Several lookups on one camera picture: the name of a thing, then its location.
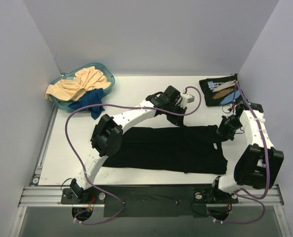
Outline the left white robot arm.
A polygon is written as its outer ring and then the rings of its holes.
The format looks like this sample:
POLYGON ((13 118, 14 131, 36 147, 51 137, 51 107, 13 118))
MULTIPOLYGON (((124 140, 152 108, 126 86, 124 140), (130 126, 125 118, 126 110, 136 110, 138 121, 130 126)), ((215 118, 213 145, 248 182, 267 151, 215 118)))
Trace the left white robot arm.
POLYGON ((122 136, 130 128, 144 120, 164 114, 167 120, 177 126, 183 125, 187 106, 194 97, 179 92, 173 86, 165 91, 149 95, 135 107, 125 107, 125 111, 109 116, 103 115, 95 125, 90 139, 92 151, 86 161, 81 161, 82 170, 72 179, 70 189, 78 203, 86 203, 90 198, 89 189, 107 158, 121 147, 122 136))

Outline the teal plastic basket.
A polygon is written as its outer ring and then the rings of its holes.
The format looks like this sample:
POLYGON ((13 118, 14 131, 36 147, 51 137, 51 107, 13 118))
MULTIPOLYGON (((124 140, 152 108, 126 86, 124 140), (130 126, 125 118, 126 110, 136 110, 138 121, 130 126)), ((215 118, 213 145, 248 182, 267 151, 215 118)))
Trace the teal plastic basket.
MULTIPOLYGON (((111 92, 111 90, 112 90, 112 87, 113 87, 114 84, 115 84, 115 78, 114 78, 114 76, 109 72, 109 70, 107 69, 107 67, 104 66, 104 65, 101 64, 101 63, 90 63, 90 64, 87 64, 87 65, 85 65, 85 66, 83 66, 83 67, 81 67, 81 68, 78 68, 78 69, 76 69, 76 70, 73 70, 73 71, 71 71, 71 72, 69 72, 69 73, 67 73, 67 74, 65 74, 65 75, 63 75, 63 76, 61 76, 61 77, 55 79, 55 80, 54 80, 53 82, 51 82, 50 84, 55 84, 56 82, 58 82, 58 81, 61 80, 61 79, 73 79, 73 78, 75 77, 75 73, 76 73, 77 71, 79 71, 79 70, 81 70, 81 69, 83 69, 83 68, 88 68, 88 67, 92 67, 92 66, 94 66, 96 69, 102 71, 103 74, 107 77, 108 81, 111 82, 111 85, 110 85, 108 88, 103 89, 103 91, 104 91, 104 95, 103 95, 103 96, 106 96, 106 95, 110 94, 110 92, 111 92)), ((72 102, 74 102, 74 101, 60 101, 60 100, 58 100, 58 99, 52 97, 52 101, 51 101, 51 102, 53 102, 53 104, 54 104, 57 108, 59 108, 59 109, 61 109, 61 110, 66 110, 66 111, 67 111, 67 110, 69 110, 68 105, 70 105, 70 104, 71 104, 72 102)))

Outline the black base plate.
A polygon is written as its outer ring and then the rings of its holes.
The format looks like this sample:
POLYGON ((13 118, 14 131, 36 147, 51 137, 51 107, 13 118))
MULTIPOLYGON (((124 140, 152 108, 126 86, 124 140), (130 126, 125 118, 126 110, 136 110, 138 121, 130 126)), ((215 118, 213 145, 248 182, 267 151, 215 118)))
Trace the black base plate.
POLYGON ((65 188, 61 203, 73 205, 72 214, 80 212, 81 220, 86 220, 98 205, 103 205, 105 218, 116 213, 120 217, 206 217, 213 214, 226 218, 232 205, 238 203, 237 196, 218 191, 209 184, 101 188, 116 195, 118 199, 95 188, 77 193, 71 188, 65 188))

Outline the aluminium frame rail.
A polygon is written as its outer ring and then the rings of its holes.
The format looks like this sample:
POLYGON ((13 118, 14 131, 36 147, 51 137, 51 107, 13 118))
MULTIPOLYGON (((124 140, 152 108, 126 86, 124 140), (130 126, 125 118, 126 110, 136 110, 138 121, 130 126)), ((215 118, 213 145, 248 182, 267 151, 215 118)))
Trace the aluminium frame rail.
MULTIPOLYGON (((58 186, 25 187, 18 207, 86 207, 86 204, 62 204, 62 192, 58 186)), ((284 205, 283 197, 278 185, 275 185, 261 200, 265 206, 284 205)))

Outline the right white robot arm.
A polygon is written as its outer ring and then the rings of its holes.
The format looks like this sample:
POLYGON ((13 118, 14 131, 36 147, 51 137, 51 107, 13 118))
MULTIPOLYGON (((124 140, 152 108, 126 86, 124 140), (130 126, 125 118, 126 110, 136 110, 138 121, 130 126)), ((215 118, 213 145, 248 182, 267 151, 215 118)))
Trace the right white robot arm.
POLYGON ((242 129, 246 138, 246 149, 238 159, 234 171, 215 179, 209 189, 209 197, 220 202, 226 193, 247 191, 245 187, 267 193, 274 185, 284 160, 284 153, 276 149, 265 128, 262 105, 239 102, 230 116, 222 116, 215 140, 233 141, 237 130, 242 129))

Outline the folded black printed t shirt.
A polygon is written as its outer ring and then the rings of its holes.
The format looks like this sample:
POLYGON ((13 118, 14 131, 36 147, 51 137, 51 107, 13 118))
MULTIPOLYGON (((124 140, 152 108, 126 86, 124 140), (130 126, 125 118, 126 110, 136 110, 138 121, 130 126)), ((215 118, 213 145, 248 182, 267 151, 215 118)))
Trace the folded black printed t shirt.
POLYGON ((221 78, 207 78, 199 81, 200 88, 204 94, 204 100, 207 107, 218 107, 235 104, 242 101, 242 96, 235 87, 238 82, 237 75, 231 75, 221 78))

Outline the beige t shirt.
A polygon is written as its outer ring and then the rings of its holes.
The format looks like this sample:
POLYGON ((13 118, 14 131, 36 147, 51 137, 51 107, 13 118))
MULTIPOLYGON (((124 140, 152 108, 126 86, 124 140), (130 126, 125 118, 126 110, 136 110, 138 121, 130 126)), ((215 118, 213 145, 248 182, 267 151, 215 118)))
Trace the beige t shirt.
POLYGON ((110 85, 103 72, 92 66, 77 71, 73 79, 61 79, 50 84, 44 97, 50 101, 52 97, 60 101, 77 101, 88 91, 106 89, 110 85))

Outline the blue t shirt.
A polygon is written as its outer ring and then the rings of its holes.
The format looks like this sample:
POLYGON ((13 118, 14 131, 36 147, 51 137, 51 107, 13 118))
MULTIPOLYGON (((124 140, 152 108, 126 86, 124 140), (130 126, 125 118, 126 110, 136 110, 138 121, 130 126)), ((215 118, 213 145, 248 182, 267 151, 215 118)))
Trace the blue t shirt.
MULTIPOLYGON (((75 111, 81 107, 85 107, 85 106, 89 106, 93 104, 101 104, 103 95, 104 95, 104 91, 102 88, 87 91, 77 101, 74 101, 70 105, 68 105, 68 108, 72 111, 75 111)), ((91 113, 91 117, 93 119, 97 119, 104 110, 105 109, 103 106, 86 109, 86 111, 91 113)))

